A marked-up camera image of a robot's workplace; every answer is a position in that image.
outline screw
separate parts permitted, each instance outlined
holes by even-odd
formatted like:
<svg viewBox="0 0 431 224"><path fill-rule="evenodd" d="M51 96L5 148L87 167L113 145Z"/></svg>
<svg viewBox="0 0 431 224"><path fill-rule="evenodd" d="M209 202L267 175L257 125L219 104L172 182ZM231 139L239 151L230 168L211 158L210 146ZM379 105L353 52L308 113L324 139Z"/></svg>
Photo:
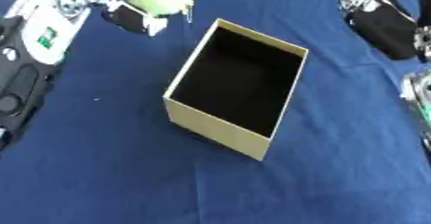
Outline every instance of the screw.
<svg viewBox="0 0 431 224"><path fill-rule="evenodd" d="M11 62L18 58L18 52L11 47L4 48L2 54L5 55L6 58Z"/></svg>

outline box wall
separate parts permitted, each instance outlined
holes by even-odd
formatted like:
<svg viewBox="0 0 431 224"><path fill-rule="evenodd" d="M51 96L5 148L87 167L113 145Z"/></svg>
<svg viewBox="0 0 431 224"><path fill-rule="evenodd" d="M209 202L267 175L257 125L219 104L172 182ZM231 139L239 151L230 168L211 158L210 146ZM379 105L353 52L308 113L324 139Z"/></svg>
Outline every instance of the box wall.
<svg viewBox="0 0 431 224"><path fill-rule="evenodd" d="M165 106L172 122L242 152L258 161L264 158L270 143L268 138L182 105L174 100L165 99Z"/></svg>

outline green label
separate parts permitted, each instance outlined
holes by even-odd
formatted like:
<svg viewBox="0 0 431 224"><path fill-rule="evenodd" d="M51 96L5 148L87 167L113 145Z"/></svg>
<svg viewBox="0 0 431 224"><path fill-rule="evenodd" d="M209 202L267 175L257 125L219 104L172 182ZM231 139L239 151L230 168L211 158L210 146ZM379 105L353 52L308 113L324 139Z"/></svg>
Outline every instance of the green label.
<svg viewBox="0 0 431 224"><path fill-rule="evenodd" d="M422 116L425 119L426 123L431 125L431 118L430 118L431 106L429 105L425 106L425 108L420 109L420 112L422 113Z"/></svg>

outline beige box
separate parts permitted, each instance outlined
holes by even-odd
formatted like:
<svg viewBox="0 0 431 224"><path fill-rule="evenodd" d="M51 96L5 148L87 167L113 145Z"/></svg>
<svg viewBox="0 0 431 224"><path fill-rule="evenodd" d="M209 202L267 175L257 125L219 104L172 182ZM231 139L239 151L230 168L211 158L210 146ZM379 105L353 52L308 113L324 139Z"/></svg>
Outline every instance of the beige box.
<svg viewBox="0 0 431 224"><path fill-rule="evenodd" d="M305 48L218 19L164 95L169 119L261 161L307 54Z"/></svg>

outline blue tablecloth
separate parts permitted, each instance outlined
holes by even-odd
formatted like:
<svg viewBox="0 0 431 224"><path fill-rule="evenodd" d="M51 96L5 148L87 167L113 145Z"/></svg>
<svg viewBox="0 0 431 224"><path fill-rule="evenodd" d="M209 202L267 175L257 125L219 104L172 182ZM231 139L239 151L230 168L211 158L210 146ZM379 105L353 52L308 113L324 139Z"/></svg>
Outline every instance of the blue tablecloth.
<svg viewBox="0 0 431 224"><path fill-rule="evenodd" d="M2 154L0 223L431 222L431 170L398 98L417 60L369 47L338 0L195 1L192 25L174 16L152 39L91 16L45 107ZM399 1L418 15L417 0ZM218 17L311 50L264 162L166 117L165 88Z"/></svg>

